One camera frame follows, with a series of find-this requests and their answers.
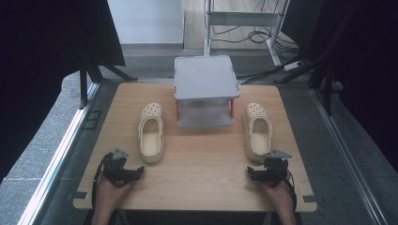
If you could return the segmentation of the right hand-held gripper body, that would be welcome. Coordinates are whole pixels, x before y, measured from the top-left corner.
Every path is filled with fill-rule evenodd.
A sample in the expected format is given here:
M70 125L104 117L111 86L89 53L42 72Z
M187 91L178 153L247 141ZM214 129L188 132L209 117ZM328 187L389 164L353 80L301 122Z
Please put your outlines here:
M289 187L292 187L287 176L288 171L288 159L292 156L280 151L270 150L264 154L263 165L268 173L271 173L271 178L268 180L268 184L275 188L281 181L284 181Z

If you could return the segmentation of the black tripod stand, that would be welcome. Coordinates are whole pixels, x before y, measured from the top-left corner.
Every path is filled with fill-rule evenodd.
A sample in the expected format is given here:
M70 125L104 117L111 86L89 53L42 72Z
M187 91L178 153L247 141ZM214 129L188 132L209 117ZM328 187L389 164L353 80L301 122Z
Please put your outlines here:
M314 72L308 81L308 85L311 89L316 89L321 83L324 84L322 104L326 113L331 115L330 98L332 94L332 75L330 74L329 66L329 54L322 53L318 58L314 59L313 62L299 67L292 74L276 80L274 83L289 83L305 72L313 70Z
M112 71L115 75L122 78L128 82L135 82L137 78L128 75L124 71L120 70L114 65L106 63L105 61L99 59L95 56L90 56L89 54L85 54L81 61L81 66L79 70L80 74L80 109L82 110L88 104L88 89L87 89L87 78L93 83L101 83L103 76L100 72L100 66L107 68Z

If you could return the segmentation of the white power strip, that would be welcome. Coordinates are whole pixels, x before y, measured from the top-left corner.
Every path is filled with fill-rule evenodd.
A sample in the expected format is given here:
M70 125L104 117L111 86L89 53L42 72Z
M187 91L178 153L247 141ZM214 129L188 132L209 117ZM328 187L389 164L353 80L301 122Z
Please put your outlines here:
M290 70L299 68L299 67L301 67L302 65L303 65L302 62L296 61L296 62L293 62L293 63L290 63L290 64L285 65L283 68L284 68L285 71L290 71Z

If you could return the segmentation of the cream clog shoe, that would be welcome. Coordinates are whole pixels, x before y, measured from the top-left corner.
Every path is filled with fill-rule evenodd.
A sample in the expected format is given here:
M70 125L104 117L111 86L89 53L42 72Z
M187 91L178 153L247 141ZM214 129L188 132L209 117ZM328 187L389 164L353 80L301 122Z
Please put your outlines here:
M272 124L266 109L251 102L242 114L245 149L247 157L254 162L261 162L271 149Z
M139 147L144 162L155 163L160 161L165 153L163 138L163 113L159 103L147 104L140 116Z

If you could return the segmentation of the aluminium floor rail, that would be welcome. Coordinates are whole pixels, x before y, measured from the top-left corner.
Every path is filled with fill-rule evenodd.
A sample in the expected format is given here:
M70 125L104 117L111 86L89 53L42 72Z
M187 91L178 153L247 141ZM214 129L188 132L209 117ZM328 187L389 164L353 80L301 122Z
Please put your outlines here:
M97 94L100 85L92 82L89 86L85 84L84 88L86 88L85 93L87 94L88 101L85 106L79 106L74 112L73 117L68 123L68 128L63 133L62 139L50 157L45 172L37 179L38 185L24 208L17 225L34 225L39 212L48 199L56 177L68 156L69 150L75 141L75 137L84 122L84 118L87 115L89 107L92 105L93 98Z
M342 133L338 129L331 115L328 114L327 110L323 106L323 100L317 90L310 90L311 96L314 98L315 105L319 110L321 117L333 139L339 154L343 160L344 165L360 195L360 198L372 219L374 225L390 225L386 220L386 217L378 203L374 193L370 189L368 182L366 181L362 171L357 165L355 159L351 155L350 149L346 145L346 142L342 136Z

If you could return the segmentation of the white metal stand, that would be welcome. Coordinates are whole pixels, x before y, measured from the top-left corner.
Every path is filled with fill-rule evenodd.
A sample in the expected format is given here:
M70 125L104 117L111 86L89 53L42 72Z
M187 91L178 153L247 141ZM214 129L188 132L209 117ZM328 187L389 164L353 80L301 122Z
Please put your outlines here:
M212 25L232 26L264 26L271 28L271 38L266 41L269 54L276 68L282 63L274 48L276 38L280 33L289 0L285 0L279 12L226 12L214 11L212 0L205 0L205 25L207 28L204 40L204 56L210 56L210 28Z

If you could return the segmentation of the black curtain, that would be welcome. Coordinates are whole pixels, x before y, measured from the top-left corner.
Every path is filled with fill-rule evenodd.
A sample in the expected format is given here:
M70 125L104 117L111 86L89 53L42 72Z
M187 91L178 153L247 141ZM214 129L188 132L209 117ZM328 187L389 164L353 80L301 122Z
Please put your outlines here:
M84 60L125 64L108 0L0 0L0 183Z
M315 59L349 9L331 71L340 100L398 172L398 0L290 0L282 32Z

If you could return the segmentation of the person's right hand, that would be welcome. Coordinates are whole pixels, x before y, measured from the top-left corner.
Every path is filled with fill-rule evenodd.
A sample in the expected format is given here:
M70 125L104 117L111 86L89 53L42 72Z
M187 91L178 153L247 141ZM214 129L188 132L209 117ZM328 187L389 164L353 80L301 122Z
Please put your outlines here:
M276 211L287 212L293 210L293 199L285 182L281 181L278 185L262 182L261 188Z

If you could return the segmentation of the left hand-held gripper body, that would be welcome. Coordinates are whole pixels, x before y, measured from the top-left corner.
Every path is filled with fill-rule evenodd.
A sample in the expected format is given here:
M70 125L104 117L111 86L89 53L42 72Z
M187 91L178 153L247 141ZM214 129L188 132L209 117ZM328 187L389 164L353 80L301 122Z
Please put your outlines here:
M127 174L127 170L124 169L127 156L126 152L116 148L113 152L106 154L102 159L103 175L117 188L122 188L129 183L125 182L124 179L125 174Z

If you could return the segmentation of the person's left hand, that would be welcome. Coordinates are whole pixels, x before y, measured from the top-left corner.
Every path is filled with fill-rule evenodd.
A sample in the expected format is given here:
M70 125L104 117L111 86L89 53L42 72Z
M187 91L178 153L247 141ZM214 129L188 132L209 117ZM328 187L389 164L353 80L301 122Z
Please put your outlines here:
M97 183L95 210L97 212L113 212L132 190L134 184L127 183L122 187L116 187L102 174Z

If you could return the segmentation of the grey two-tier shoe rack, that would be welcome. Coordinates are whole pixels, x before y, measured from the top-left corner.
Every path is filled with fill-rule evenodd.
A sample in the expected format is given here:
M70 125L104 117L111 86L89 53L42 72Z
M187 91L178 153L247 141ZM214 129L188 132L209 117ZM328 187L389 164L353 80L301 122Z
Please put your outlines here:
M234 100L240 96L229 56L175 59L176 122L184 128L234 124Z

